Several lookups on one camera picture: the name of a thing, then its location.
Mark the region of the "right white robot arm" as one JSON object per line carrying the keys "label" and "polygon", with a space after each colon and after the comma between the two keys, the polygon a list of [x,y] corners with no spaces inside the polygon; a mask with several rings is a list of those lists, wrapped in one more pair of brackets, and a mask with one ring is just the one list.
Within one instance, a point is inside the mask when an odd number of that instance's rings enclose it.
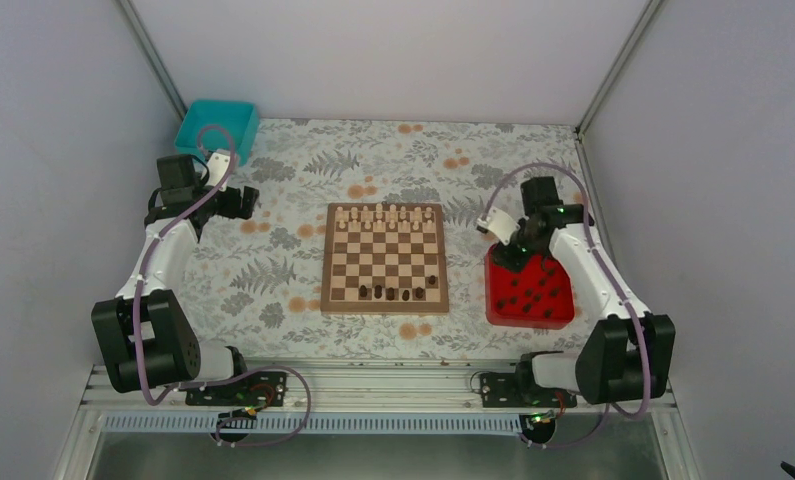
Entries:
{"label": "right white robot arm", "polygon": [[522,273],[535,257],[557,261],[595,325],[577,353],[523,356],[514,382],[517,399],[538,407],[558,389],[591,404],[638,400],[648,407],[667,390],[674,323],[653,313],[625,283],[586,205],[563,203],[551,177],[523,182],[521,197],[521,218],[487,206],[477,221],[479,230],[498,240],[490,251],[493,263]]}

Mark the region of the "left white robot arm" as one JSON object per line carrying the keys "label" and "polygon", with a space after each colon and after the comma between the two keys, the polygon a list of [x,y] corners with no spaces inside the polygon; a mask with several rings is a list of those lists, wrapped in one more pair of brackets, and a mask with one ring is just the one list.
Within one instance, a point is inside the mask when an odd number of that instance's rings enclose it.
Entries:
{"label": "left white robot arm", "polygon": [[199,341],[176,297],[208,221],[253,214],[258,190],[227,184],[233,158],[216,150],[207,159],[177,154],[157,161],[160,185],[148,201],[141,254],[118,293],[91,312],[109,381],[119,393],[211,384],[228,405],[250,394],[242,354]]}

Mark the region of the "white chess pieces row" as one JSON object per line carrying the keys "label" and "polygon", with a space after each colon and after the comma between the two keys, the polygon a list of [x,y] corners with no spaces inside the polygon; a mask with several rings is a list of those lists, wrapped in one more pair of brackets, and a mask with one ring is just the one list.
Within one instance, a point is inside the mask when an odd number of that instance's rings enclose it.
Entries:
{"label": "white chess pieces row", "polygon": [[332,203],[330,232],[440,233],[443,210],[431,203]]}

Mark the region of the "red plastic tray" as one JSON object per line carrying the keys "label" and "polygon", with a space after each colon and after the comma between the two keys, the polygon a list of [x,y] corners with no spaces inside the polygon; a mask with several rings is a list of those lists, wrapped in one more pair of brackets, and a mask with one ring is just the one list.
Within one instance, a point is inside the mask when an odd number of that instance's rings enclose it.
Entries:
{"label": "red plastic tray", "polygon": [[559,330],[576,316],[572,284],[555,259],[537,255],[520,272],[497,265],[485,255],[486,319],[495,326]]}

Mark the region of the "teal plastic bin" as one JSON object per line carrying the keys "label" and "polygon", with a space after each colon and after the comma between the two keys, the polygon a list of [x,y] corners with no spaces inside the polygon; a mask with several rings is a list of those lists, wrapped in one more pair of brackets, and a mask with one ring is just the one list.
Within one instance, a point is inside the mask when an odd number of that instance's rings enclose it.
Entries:
{"label": "teal plastic bin", "polygon": [[191,103],[174,139],[178,153],[198,155],[198,133],[206,126],[222,127],[232,138],[241,164],[250,156],[260,116],[256,106],[242,101],[198,99]]}

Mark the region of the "floral patterned table mat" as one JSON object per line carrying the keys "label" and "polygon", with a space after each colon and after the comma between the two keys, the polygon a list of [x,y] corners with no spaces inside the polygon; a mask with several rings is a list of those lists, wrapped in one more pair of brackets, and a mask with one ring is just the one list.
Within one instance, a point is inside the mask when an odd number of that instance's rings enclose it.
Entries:
{"label": "floral patterned table mat", "polygon": [[[260,193],[249,220],[213,218],[184,272],[178,300],[197,337],[248,357],[509,359],[577,350],[592,321],[577,311],[560,330],[498,327],[485,317],[476,230],[487,202],[521,211],[516,182],[555,177],[580,202],[584,178],[564,126],[398,121],[262,121],[233,184]],[[325,315],[321,275],[332,202],[436,203],[444,210],[450,309],[444,316]]]}

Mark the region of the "wooden chessboard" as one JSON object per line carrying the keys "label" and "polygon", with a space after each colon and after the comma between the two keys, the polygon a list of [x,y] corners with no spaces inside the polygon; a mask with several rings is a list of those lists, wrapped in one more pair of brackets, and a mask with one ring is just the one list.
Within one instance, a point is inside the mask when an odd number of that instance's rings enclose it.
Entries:
{"label": "wooden chessboard", "polygon": [[[429,286],[427,278],[437,277]],[[366,299],[358,298],[361,285]],[[383,295],[373,297],[373,287]],[[388,300],[386,290],[396,289]],[[426,297],[415,298],[423,287]],[[411,299],[403,301],[404,290]],[[444,315],[450,310],[444,230],[440,233],[330,232],[327,222],[321,287],[321,311],[325,314]]]}

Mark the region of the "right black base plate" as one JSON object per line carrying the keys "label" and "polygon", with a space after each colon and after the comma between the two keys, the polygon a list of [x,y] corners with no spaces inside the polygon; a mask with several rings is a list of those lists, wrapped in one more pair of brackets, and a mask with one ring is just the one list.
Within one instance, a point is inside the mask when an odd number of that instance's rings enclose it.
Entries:
{"label": "right black base plate", "polygon": [[578,404],[568,391],[521,382],[515,373],[475,372],[469,380],[484,408],[569,408]]}

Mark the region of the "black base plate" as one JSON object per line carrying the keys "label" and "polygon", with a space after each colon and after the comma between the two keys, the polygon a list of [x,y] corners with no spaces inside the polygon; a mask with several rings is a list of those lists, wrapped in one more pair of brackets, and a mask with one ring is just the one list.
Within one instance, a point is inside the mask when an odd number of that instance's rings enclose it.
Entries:
{"label": "black base plate", "polygon": [[223,406],[265,408],[280,407],[284,402],[288,374],[267,370],[248,375],[243,380],[221,386],[188,390],[185,403],[189,406]]}
{"label": "black base plate", "polygon": [[521,382],[515,373],[475,372],[469,380],[484,408],[569,408],[578,404],[568,391]]}

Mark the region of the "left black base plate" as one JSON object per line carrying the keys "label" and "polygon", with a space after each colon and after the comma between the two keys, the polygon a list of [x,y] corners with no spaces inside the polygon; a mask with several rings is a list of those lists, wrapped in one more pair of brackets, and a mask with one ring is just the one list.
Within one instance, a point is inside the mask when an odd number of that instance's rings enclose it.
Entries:
{"label": "left black base plate", "polygon": [[185,403],[189,406],[223,406],[265,408],[280,407],[284,402],[288,374],[267,370],[248,375],[243,380],[221,386],[188,390]]}

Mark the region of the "aluminium mounting rail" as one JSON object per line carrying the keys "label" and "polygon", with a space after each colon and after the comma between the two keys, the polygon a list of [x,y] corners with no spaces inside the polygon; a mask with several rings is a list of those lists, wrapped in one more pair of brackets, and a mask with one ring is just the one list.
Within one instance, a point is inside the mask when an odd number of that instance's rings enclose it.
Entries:
{"label": "aluminium mounting rail", "polygon": [[119,394],[101,368],[86,384],[59,479],[696,479],[671,394],[638,422],[578,401],[554,448],[519,439],[525,408],[483,406],[483,376],[503,360],[303,360],[280,407],[236,431],[244,449],[213,444],[219,409],[183,394],[161,407]]}

